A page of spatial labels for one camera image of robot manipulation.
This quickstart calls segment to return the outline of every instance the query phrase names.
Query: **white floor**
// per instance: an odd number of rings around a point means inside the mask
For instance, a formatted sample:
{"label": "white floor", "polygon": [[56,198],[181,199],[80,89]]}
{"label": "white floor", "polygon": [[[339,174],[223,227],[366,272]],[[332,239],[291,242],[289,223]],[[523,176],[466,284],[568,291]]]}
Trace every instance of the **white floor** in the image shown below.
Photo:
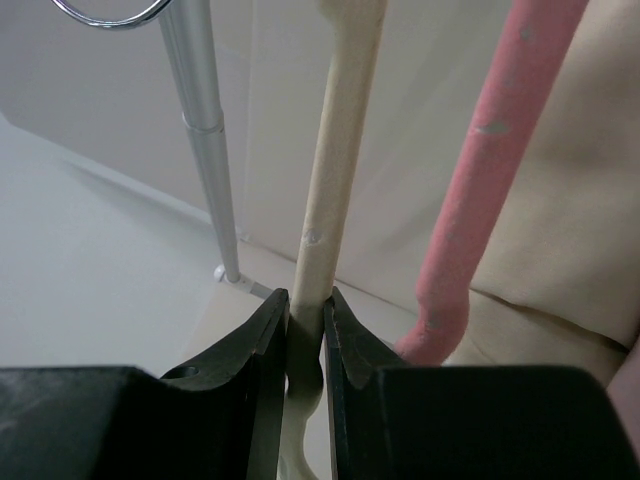
{"label": "white floor", "polygon": [[[160,375],[260,304],[214,281],[220,256],[203,212],[1,116],[0,145],[0,367],[130,364]],[[246,275],[291,288],[292,262],[247,244],[239,250]],[[385,340],[415,321],[339,286]],[[326,398],[306,448],[320,478],[330,478]]]}

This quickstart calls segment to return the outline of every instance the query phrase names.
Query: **metal ring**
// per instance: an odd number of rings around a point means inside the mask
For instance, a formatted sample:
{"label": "metal ring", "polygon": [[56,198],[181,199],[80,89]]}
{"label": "metal ring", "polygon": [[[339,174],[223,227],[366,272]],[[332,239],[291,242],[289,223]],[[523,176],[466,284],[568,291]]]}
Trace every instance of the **metal ring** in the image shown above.
{"label": "metal ring", "polygon": [[145,23],[149,23],[154,20],[160,12],[173,2],[173,0],[156,0],[149,8],[137,15],[134,15],[133,17],[125,18],[124,20],[104,20],[101,18],[89,17],[73,5],[70,5],[67,0],[51,1],[74,20],[90,27],[106,28],[109,30],[130,30],[132,28],[140,27]]}

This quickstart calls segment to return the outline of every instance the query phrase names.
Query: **beige fabric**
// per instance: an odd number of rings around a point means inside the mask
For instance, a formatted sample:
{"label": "beige fabric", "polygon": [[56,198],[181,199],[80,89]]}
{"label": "beige fabric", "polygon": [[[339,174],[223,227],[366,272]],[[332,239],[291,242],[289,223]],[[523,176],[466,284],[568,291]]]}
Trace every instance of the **beige fabric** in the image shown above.
{"label": "beige fabric", "polygon": [[[580,365],[606,383],[624,356],[604,339],[635,343],[639,20],[637,0],[587,9],[472,283],[498,301],[471,295],[452,363],[486,363],[479,347],[497,363]],[[545,314],[566,325],[544,326]]]}

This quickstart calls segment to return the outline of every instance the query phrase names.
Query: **beige stick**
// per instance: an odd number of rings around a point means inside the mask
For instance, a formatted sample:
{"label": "beige stick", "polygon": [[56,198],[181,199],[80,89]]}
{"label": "beige stick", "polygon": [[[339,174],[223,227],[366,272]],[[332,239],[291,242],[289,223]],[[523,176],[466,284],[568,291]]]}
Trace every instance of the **beige stick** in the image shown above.
{"label": "beige stick", "polygon": [[387,0],[321,0],[333,24],[329,69],[291,312],[279,477],[316,478],[304,457],[306,422],[322,393],[322,307],[331,296]]}

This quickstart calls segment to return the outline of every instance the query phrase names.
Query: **pink stick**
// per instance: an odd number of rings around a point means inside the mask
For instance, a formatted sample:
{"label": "pink stick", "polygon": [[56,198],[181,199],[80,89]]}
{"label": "pink stick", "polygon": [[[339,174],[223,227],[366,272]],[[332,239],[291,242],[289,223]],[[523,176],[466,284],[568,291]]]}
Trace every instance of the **pink stick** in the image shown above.
{"label": "pink stick", "polygon": [[587,3],[513,2],[420,270],[418,323],[396,344],[414,364],[441,364],[464,335],[471,279]]}

